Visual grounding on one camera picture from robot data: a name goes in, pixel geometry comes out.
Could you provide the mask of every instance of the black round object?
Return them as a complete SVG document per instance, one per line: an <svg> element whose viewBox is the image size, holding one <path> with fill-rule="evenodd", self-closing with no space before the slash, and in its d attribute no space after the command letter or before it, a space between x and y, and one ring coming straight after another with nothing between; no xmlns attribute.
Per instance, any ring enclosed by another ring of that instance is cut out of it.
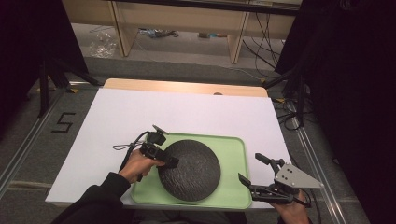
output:
<svg viewBox="0 0 396 224"><path fill-rule="evenodd" d="M195 140L181 140L165 150L178 158L176 168L159 167L163 187L174 197L195 202L209 196L220 182L220 164L215 153Z"/></svg>

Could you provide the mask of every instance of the white paper sheet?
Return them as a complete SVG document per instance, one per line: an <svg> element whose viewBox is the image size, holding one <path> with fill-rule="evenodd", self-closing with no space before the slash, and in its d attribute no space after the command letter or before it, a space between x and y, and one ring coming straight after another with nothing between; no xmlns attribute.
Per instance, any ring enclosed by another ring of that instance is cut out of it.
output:
<svg viewBox="0 0 396 224"><path fill-rule="evenodd" d="M290 161L269 98L101 89L46 201L70 204L89 186L100 185L108 172L119 170L126 153L112 147L130 144L142 132L154 131L152 124L171 133L241 138L254 185L274 181L272 168L257 161L256 152ZM135 205L129 193L121 199ZM251 207L269 205L254 202Z"/></svg>

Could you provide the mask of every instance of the table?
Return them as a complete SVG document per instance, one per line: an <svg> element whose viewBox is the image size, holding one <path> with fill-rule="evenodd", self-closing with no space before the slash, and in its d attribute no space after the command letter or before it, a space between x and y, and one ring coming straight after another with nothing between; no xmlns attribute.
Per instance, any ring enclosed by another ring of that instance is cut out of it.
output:
<svg viewBox="0 0 396 224"><path fill-rule="evenodd" d="M269 185L274 178L271 167L255 160L256 152L290 161L271 99L263 88L109 79L97 92L46 202L69 205L88 186L100 185L108 172L118 171L125 156L112 146L129 144L152 124L172 133L241 138L252 184ZM132 200L131 190L121 200L133 208L185 208L138 204ZM249 208L270 205L253 202Z"/></svg>

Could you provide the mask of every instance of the human hand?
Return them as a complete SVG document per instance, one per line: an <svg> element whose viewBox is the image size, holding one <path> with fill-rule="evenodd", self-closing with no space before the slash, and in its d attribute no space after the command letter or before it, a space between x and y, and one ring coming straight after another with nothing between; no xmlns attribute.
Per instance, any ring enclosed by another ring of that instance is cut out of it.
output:
<svg viewBox="0 0 396 224"><path fill-rule="evenodd" d="M298 199L304 201L303 192L300 190ZM305 206L297 202L289 204L271 203L275 210L280 214L283 221L287 224L307 224L309 223L308 214Z"/></svg>
<svg viewBox="0 0 396 224"><path fill-rule="evenodd" d="M140 150L134 150L124 168L119 172L119 175L122 175L132 184L137 181L137 177L140 174L142 176L148 175L151 167L154 165L163 166L165 162L152 160L143 156Z"/></svg>

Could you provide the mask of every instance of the plastic bag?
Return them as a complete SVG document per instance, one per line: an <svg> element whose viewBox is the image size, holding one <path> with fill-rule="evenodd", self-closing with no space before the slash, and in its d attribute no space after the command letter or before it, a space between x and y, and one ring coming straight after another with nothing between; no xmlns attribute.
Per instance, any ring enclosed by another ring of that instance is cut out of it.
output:
<svg viewBox="0 0 396 224"><path fill-rule="evenodd" d="M97 58L111 58L116 50L116 41L106 32L99 32L90 44L90 54Z"/></svg>

